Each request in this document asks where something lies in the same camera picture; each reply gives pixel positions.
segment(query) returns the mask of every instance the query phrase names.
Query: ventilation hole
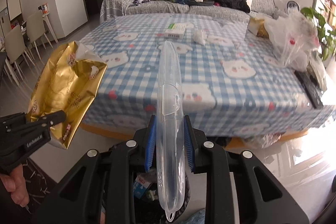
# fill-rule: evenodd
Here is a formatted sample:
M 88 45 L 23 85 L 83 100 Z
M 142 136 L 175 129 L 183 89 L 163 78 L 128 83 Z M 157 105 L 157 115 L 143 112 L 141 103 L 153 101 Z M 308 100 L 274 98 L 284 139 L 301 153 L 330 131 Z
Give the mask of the ventilation hole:
M 82 167 L 76 173 L 76 175 L 73 176 L 71 181 L 61 191 L 59 195 L 61 198 L 64 198 L 64 199 L 67 199 L 73 202 L 77 200 L 85 171 L 86 171 L 86 168 Z
M 264 202 L 282 197 L 281 191 L 275 186 L 269 177 L 259 167 L 254 168 L 261 196 Z

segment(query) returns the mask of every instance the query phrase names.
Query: black remote control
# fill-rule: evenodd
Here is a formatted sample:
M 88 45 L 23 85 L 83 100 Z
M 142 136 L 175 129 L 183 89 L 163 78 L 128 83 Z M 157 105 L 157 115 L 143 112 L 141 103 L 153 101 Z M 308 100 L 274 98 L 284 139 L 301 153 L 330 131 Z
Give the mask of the black remote control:
M 310 80 L 309 76 L 306 73 L 297 70 L 295 71 L 295 75 L 302 84 L 313 107 L 316 109 L 323 109 L 323 103 L 321 101 L 319 92 L 317 91 L 316 86 Z

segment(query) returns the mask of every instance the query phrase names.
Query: blue checkered tablecloth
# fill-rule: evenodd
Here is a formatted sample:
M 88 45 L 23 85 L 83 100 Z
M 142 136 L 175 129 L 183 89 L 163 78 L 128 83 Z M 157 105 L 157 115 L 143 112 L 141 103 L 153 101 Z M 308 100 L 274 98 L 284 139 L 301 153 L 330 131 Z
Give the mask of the blue checkered tablecloth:
M 293 70 L 281 68 L 269 40 L 247 24 L 187 14 L 114 17 L 80 42 L 108 64 L 85 123 L 144 128 L 156 113 L 157 77 L 164 31 L 187 23 L 179 53 L 184 114 L 207 136 L 242 136 L 320 127 L 335 106 L 311 107 Z M 196 30 L 208 34 L 196 44 Z

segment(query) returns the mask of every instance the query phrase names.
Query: beige chair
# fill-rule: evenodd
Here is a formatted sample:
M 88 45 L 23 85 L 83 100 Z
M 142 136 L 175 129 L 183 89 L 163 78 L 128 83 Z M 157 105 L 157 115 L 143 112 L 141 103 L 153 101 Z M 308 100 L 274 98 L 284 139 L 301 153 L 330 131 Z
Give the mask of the beige chair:
M 26 61 L 27 65 L 29 66 L 29 63 L 27 62 L 26 57 L 24 56 L 24 54 L 28 57 L 28 59 L 30 60 L 30 62 L 35 66 L 34 62 L 32 61 L 32 59 L 30 58 L 30 56 L 28 55 L 27 51 L 26 51 L 26 45 L 25 42 L 23 40 L 23 36 L 22 36 L 22 32 L 21 32 L 21 27 L 19 25 L 17 25 L 16 27 L 14 27 L 14 29 L 12 29 L 5 38 L 5 50 L 7 52 L 7 56 L 9 58 L 9 62 L 10 64 L 15 65 L 22 81 L 23 81 L 23 77 L 22 77 L 22 70 L 19 67 L 19 65 L 17 64 L 16 60 L 22 55 L 24 60 Z
M 36 40 L 41 38 L 42 45 L 44 48 L 46 48 L 42 40 L 42 36 L 44 35 L 44 37 L 48 40 L 50 46 L 53 48 L 50 40 L 45 34 L 45 28 L 43 24 L 43 17 L 42 17 L 41 10 L 39 10 L 38 12 L 35 12 L 34 14 L 30 15 L 27 18 L 26 31 L 27 31 L 27 35 L 29 37 L 30 42 L 35 46 L 37 55 L 39 56 L 41 60 L 39 50 L 37 49 Z

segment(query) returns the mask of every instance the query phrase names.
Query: silver screw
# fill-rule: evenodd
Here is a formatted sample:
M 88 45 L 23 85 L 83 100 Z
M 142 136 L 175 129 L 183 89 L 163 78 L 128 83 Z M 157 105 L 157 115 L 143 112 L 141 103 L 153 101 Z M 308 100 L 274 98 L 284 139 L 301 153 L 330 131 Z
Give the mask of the silver screw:
M 95 157 L 97 155 L 97 150 L 91 149 L 88 151 L 87 155 L 92 158 Z
M 213 142 L 209 142 L 209 141 L 207 141 L 207 142 L 205 142 L 204 144 L 203 144 L 206 148 L 213 148 Z
M 135 140 L 129 140 L 129 141 L 126 143 L 126 145 L 127 145 L 128 147 L 134 147 L 134 146 L 137 145 L 137 142 L 136 142 Z
M 253 154 L 250 151 L 244 151 L 243 156 L 247 159 L 250 159 L 250 158 L 252 158 Z

